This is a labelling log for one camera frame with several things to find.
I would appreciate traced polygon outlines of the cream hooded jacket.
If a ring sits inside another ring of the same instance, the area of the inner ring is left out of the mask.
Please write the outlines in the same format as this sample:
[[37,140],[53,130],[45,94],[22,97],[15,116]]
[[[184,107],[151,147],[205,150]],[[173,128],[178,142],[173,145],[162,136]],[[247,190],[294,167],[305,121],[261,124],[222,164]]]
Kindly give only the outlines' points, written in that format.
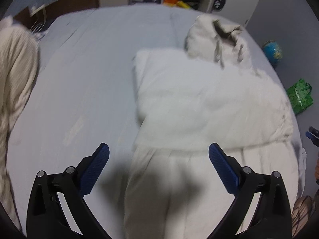
[[199,15],[184,49],[135,56],[135,141],[124,199],[126,238],[207,238],[233,196],[209,160],[219,144],[255,172],[279,171],[298,195],[294,115],[282,87],[253,66],[241,27]]

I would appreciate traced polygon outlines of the green shopping bag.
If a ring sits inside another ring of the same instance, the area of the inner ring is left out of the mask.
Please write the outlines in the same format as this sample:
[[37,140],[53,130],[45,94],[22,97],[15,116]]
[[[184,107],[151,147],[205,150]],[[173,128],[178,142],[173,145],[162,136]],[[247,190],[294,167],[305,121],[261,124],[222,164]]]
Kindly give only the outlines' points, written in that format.
[[313,104],[312,86],[304,79],[294,83],[286,92],[295,115],[302,113]]

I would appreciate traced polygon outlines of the blue globe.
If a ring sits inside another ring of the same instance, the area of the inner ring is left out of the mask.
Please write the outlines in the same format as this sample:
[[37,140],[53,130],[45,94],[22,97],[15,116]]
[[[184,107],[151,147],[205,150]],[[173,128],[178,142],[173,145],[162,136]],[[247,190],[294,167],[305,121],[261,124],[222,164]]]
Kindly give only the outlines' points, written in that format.
[[283,51],[278,42],[275,40],[269,40],[262,46],[266,58],[270,64],[275,68],[283,58]]

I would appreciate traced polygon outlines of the light blue bed sheet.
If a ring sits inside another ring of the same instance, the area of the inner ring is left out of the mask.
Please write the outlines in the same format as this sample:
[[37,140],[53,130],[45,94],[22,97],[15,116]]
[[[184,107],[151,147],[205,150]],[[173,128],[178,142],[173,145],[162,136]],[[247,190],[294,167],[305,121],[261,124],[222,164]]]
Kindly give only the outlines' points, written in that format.
[[[143,49],[184,49],[199,15],[161,5],[131,5],[84,10],[53,22],[39,44],[36,84],[9,139],[8,167],[22,225],[27,223],[38,171],[60,173],[105,143],[110,159],[86,201],[109,235],[126,238],[125,190],[141,126],[135,56]],[[253,66],[283,88],[253,38],[247,31],[241,37]],[[299,197],[304,171],[299,168],[301,142],[295,116],[293,126]]]

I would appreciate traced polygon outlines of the cream knitted blanket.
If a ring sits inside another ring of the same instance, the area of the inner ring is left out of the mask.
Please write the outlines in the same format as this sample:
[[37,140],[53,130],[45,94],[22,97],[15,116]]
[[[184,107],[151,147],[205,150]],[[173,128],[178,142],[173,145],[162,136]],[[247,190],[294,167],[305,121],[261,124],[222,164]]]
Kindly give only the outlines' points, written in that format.
[[36,38],[12,16],[1,20],[1,204],[21,230],[7,171],[8,139],[36,81],[39,47]]

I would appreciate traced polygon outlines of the orange yellow toy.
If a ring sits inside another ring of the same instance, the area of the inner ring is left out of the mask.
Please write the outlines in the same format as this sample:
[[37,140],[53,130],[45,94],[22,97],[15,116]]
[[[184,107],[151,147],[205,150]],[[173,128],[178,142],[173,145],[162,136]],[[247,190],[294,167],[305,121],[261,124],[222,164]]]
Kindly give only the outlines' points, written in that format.
[[163,4],[168,7],[179,7],[183,9],[191,9],[191,6],[180,0],[164,0]]

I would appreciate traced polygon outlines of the brown wooden headboard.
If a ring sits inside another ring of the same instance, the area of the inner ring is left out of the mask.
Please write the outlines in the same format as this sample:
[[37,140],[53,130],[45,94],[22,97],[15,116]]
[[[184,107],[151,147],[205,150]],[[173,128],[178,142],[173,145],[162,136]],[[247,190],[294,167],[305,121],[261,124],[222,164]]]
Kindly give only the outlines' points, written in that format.
[[31,16],[26,7],[19,12],[13,19],[31,30],[40,24],[40,30],[47,30],[59,16],[87,9],[99,8],[99,0],[58,0],[46,5],[44,9]]

